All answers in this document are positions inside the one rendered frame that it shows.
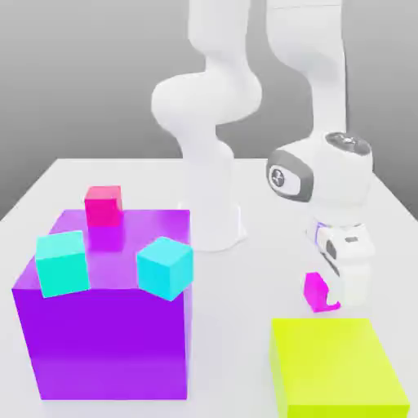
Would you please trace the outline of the small red cube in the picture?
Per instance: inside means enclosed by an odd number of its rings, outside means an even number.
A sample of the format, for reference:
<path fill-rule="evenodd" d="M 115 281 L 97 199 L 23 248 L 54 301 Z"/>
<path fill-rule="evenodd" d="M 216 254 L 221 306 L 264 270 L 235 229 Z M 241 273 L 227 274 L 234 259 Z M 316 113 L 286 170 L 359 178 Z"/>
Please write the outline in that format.
<path fill-rule="evenodd" d="M 96 185 L 84 198 L 89 227 L 116 227 L 122 219 L 122 189 L 120 185 Z"/>

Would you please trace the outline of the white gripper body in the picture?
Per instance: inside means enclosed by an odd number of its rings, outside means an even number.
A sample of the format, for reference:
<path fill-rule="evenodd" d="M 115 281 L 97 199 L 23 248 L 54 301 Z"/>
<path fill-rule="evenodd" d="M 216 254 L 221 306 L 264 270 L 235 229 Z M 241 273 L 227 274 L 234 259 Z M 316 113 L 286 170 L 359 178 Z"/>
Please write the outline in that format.
<path fill-rule="evenodd" d="M 339 303 L 342 307 L 363 305 L 371 283 L 371 266 L 337 265 L 323 252 L 324 261 L 321 264 L 321 277 L 327 284 L 327 304 Z"/>

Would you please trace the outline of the large purple box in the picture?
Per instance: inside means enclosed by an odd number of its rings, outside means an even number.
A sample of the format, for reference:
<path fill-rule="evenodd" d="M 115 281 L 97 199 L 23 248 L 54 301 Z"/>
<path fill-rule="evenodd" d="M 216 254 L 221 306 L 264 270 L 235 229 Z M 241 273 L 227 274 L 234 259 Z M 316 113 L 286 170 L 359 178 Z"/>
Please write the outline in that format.
<path fill-rule="evenodd" d="M 159 237 L 188 243 L 189 212 L 127 210 L 110 230 L 68 209 L 51 230 L 83 232 L 91 287 L 46 298 L 29 262 L 12 288 L 41 398 L 187 398 L 192 292 L 168 301 L 141 290 L 136 254 Z"/>

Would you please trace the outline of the small turquoise cube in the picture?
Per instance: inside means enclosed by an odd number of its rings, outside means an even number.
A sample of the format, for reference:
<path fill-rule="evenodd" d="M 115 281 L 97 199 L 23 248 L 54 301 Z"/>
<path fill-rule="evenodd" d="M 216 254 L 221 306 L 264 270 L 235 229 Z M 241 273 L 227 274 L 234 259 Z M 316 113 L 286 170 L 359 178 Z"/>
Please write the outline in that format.
<path fill-rule="evenodd" d="M 44 298 L 87 291 L 91 287 L 81 230 L 37 238 L 35 264 Z"/>

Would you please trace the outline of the small cyan cube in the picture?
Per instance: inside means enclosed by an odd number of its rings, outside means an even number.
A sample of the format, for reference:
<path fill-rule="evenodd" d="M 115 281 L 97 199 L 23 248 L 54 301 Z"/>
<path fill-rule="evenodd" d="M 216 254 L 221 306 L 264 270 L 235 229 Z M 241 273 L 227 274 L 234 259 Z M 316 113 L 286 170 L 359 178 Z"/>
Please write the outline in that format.
<path fill-rule="evenodd" d="M 139 289 L 173 301 L 193 281 L 193 249 L 158 237 L 136 254 Z"/>

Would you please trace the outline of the small magenta cube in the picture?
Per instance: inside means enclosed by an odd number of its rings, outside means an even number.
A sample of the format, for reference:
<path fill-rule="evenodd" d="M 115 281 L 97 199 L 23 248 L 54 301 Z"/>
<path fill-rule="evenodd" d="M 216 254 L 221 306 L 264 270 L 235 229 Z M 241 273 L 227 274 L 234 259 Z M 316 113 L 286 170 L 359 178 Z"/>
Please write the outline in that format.
<path fill-rule="evenodd" d="M 327 297 L 328 285 L 317 272 L 305 275 L 304 297 L 314 313 L 329 312 L 340 309 L 340 302 L 329 305 Z"/>

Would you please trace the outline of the large yellow-green box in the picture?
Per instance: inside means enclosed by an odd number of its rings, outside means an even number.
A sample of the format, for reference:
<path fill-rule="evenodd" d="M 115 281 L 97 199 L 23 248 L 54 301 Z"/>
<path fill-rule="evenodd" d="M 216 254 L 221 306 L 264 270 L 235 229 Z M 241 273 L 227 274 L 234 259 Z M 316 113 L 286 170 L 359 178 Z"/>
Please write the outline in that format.
<path fill-rule="evenodd" d="M 278 418 L 407 418 L 410 403 L 371 321 L 275 318 Z"/>

